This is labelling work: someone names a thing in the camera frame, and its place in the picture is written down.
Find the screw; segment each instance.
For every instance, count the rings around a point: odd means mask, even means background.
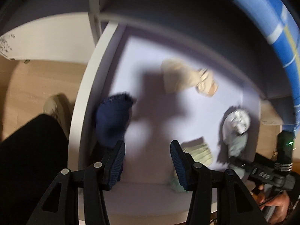
[[[62,169],[62,171],[61,171],[61,174],[62,174],[62,175],[66,175],[66,174],[68,174],[68,173],[69,173],[68,168],[64,168],[64,169]]]
[[[94,167],[95,168],[100,168],[100,167],[102,167],[102,163],[101,162],[95,162]]]
[[[230,176],[233,175],[233,170],[232,170],[232,169],[227,169],[226,172],[227,172],[227,174],[230,175]]]
[[[193,165],[194,165],[195,168],[201,168],[202,167],[202,164],[200,162],[195,162]]]

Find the shoe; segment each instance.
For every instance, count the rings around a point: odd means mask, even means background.
[[[207,69],[193,70],[177,58],[162,62],[163,83],[166,93],[180,92],[196,87],[199,93],[212,97],[218,89],[213,72]]]
[[[69,139],[71,112],[67,97],[64,94],[49,97],[44,104],[43,113],[56,119],[67,139]]]

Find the floor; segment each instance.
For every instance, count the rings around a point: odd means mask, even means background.
[[[42,113],[45,100],[64,93],[74,104],[86,65],[9,61],[0,57],[1,140]]]

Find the person's leg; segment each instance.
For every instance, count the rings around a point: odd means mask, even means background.
[[[39,115],[2,142],[0,224],[26,224],[67,160],[68,140],[49,115]]]

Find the white stripe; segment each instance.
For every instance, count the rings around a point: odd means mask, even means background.
[[[281,19],[284,23],[287,23],[287,15],[288,15],[288,10],[284,4],[282,4],[282,10],[281,10]]]
[[[273,33],[267,36],[266,39],[267,39],[267,41],[268,41],[268,43],[269,43],[270,45],[272,45],[272,44],[279,38],[279,36],[281,35],[283,29],[284,29],[284,26],[283,26],[283,24],[280,22],[280,23],[277,25],[276,29],[273,31]]]
[[[289,66],[295,60],[295,58],[296,58],[296,55],[294,55],[293,59],[289,63],[284,65],[283,68],[286,68],[287,66]]]

